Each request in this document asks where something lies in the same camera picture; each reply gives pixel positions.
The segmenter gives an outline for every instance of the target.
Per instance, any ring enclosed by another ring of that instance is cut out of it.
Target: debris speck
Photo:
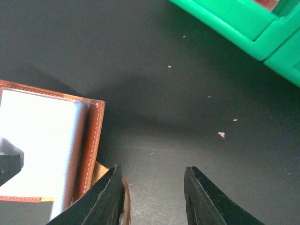
[[[218,135],[220,135],[222,138],[225,138],[225,133],[224,132],[218,132]]]
[[[154,163],[153,163],[153,162],[151,163],[151,166],[152,166],[152,168],[153,168],[154,170],[156,170],[156,167],[154,166]]]

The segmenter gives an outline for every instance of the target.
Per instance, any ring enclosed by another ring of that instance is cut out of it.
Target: leather wallet
[[[81,196],[83,196],[97,180],[100,179],[108,170],[98,162],[96,162],[99,139],[101,134],[101,128],[103,123],[105,102],[101,100],[83,98],[78,96],[72,96],[60,92],[51,90],[44,90],[37,87],[31,87],[14,82],[8,82],[0,80],[0,89],[16,90],[20,92],[26,92],[29,94],[44,96],[51,99],[60,99],[71,102],[83,102],[89,105],[85,116],[84,129],[82,131],[81,139],[81,157],[78,162],[78,169],[75,178],[74,191],[72,193],[72,202],[74,203]],[[2,156],[4,160],[6,158],[17,158],[18,156],[8,157]],[[22,197],[22,196],[0,196],[0,201],[11,202],[24,202],[24,203],[39,203],[39,202],[51,202],[52,198],[48,196],[35,196],[35,197]]]

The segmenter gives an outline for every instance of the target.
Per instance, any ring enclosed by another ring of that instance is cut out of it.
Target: white stitching
[[[19,89],[19,90],[34,92],[34,93],[43,94],[43,95],[50,95],[50,96],[53,96],[53,97],[56,97],[56,98],[64,98],[64,99],[76,100],[75,98],[71,98],[71,97],[63,97],[63,96],[59,96],[59,95],[49,94],[47,92],[41,92],[41,91],[36,91],[36,90],[29,90],[29,89],[25,89],[25,88],[14,87],[14,86],[10,86],[10,85],[3,84],[3,83],[0,83],[0,85],[4,86],[4,87],[8,87],[8,88]]]
[[[88,171],[87,171],[86,176],[85,176],[83,193],[86,192],[86,184],[88,182],[88,176],[89,176],[89,170],[90,170],[90,162],[92,160],[92,156],[93,156],[93,152],[94,152],[94,145],[95,145],[96,134],[97,134],[97,126],[98,126],[98,123],[99,123],[100,109],[98,108],[98,102],[96,103],[96,108],[98,109],[98,111],[97,111],[97,122],[96,122],[96,125],[95,125],[95,133],[94,133],[94,137],[93,137],[94,140],[93,140],[93,144],[92,144],[92,151],[90,152],[90,159],[89,159],[89,163],[88,163]]]
[[[21,198],[21,197],[6,197],[6,196],[0,196],[0,198],[9,198],[9,199],[27,199],[27,200],[39,200],[40,197],[36,198]]]

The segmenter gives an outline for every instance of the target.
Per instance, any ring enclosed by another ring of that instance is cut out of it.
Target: white card
[[[70,165],[78,163],[71,155],[77,151],[79,158],[74,144],[83,105],[14,90],[3,90],[0,98],[0,137],[24,153],[22,170],[0,187],[0,195],[61,195]]]

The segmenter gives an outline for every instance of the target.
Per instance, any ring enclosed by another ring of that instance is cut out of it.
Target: brown leather wallet
[[[83,132],[81,159],[78,166],[75,189],[73,193],[73,202],[79,199],[91,187],[92,183],[101,178],[107,171],[96,162],[100,133],[102,128],[105,102],[101,100],[72,96],[51,90],[44,90],[36,87],[22,85],[14,82],[0,80],[0,88],[11,88],[21,91],[33,92],[38,95],[47,95],[50,98],[62,98],[73,101],[83,101],[88,103],[87,122]],[[0,200],[15,202],[46,202],[51,199],[42,197],[5,197],[0,196]]]

